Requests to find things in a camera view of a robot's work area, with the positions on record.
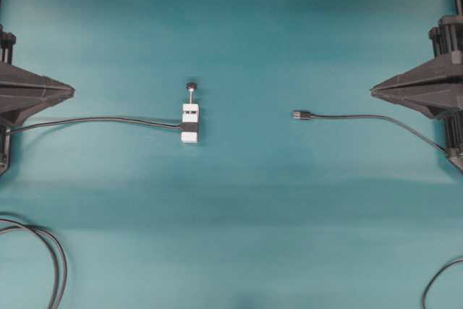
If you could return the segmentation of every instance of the cable end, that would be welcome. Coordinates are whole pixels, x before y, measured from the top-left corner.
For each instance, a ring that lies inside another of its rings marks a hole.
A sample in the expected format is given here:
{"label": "cable end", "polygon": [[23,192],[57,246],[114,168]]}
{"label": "cable end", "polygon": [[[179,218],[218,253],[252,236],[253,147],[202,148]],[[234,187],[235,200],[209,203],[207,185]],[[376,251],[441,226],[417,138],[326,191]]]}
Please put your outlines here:
{"label": "cable end", "polygon": [[310,111],[294,110],[292,112],[293,119],[312,119],[313,114]]}

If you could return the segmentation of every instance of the black plastic bracket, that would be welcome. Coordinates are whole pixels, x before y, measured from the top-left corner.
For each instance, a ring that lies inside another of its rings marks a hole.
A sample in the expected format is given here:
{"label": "black plastic bracket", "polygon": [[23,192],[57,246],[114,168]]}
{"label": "black plastic bracket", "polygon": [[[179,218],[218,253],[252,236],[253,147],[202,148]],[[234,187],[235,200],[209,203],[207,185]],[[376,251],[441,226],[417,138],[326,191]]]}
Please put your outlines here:
{"label": "black plastic bracket", "polygon": [[10,147],[11,147],[11,135],[7,133],[11,128],[0,125],[0,175],[8,170]]}

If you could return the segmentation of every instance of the black cable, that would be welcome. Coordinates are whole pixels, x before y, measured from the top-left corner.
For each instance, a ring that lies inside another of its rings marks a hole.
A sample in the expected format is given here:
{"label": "black cable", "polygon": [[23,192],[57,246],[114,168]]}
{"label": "black cable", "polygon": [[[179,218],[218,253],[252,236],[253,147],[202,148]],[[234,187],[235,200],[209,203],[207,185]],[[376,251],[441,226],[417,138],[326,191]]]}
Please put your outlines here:
{"label": "black cable", "polygon": [[[26,232],[29,232],[35,235],[46,246],[48,252],[50,253],[51,260],[53,261],[53,266],[54,266],[54,285],[53,285],[53,289],[52,289],[52,293],[50,296],[47,309],[57,309],[59,306],[59,303],[61,302],[61,299],[63,298],[64,290],[66,289],[66,284],[67,284],[67,259],[66,259],[66,254],[64,252],[64,249],[61,246],[60,242],[57,240],[57,238],[55,238],[55,236],[52,235],[52,233],[50,233],[49,231],[41,227],[27,226],[27,225],[21,224],[20,222],[13,221],[11,219],[0,219],[0,222],[4,222],[4,223],[12,225],[12,226],[0,229],[0,234],[6,234],[8,232],[23,230],[23,231],[26,231]],[[61,281],[61,286],[59,284],[59,279],[60,279],[59,264],[58,264],[55,250],[49,245],[49,243],[43,236],[46,236],[51,241],[53,241],[53,243],[55,244],[55,246],[57,247],[59,251],[61,263],[63,267],[63,277]]]}
{"label": "black cable", "polygon": [[17,128],[15,130],[10,130],[6,134],[14,135],[17,133],[25,132],[26,130],[32,130],[34,128],[39,128],[39,127],[51,127],[51,126],[59,126],[60,124],[73,124],[73,123],[83,123],[83,122],[123,122],[123,123],[130,123],[130,124],[141,124],[141,125],[150,126],[150,127],[160,127],[160,128],[164,128],[168,130],[180,130],[182,128],[181,124],[164,124],[164,123],[145,121],[143,119],[128,119],[125,117],[82,117],[78,119],[63,119],[63,120],[54,121],[54,122],[31,124],[30,126],[25,126],[25,127]]}
{"label": "black cable", "polygon": [[354,115],[320,115],[320,114],[313,114],[309,111],[293,111],[293,118],[295,119],[382,119],[383,121],[392,122],[405,130],[408,130],[413,135],[419,137],[419,139],[425,141],[427,144],[433,146],[434,148],[447,153],[446,149],[443,146],[440,146],[437,143],[434,143],[431,139],[424,136],[417,130],[414,130],[410,126],[406,125],[405,123],[400,122],[397,119],[393,119],[392,117],[383,116],[383,115],[369,115],[369,114],[354,114]]}
{"label": "black cable", "polygon": [[422,309],[426,309],[426,298],[428,297],[428,293],[430,288],[433,286],[434,282],[437,280],[437,278],[446,270],[449,269],[452,266],[455,266],[456,264],[463,263],[463,258],[457,258],[456,260],[447,263],[444,267],[442,267],[436,275],[433,276],[433,278],[428,282],[428,285],[426,286],[425,290],[422,293],[421,296],[421,307]]}

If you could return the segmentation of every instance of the teal backdrop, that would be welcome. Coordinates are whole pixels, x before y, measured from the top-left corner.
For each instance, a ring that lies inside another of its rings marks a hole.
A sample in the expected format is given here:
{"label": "teal backdrop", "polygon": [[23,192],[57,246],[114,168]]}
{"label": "teal backdrop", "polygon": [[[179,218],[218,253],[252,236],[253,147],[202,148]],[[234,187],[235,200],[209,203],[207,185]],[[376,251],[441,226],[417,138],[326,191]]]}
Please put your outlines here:
{"label": "teal backdrop", "polygon": [[[79,124],[14,136],[0,211],[68,252],[63,308],[418,308],[463,253],[462,176],[380,121],[297,122],[292,109],[443,129],[369,89],[432,58],[453,0],[2,0],[14,64],[75,97],[28,123],[176,120],[198,83],[199,145],[177,132]],[[0,307],[45,308],[48,255],[0,238]],[[463,269],[430,294],[457,308]]]}

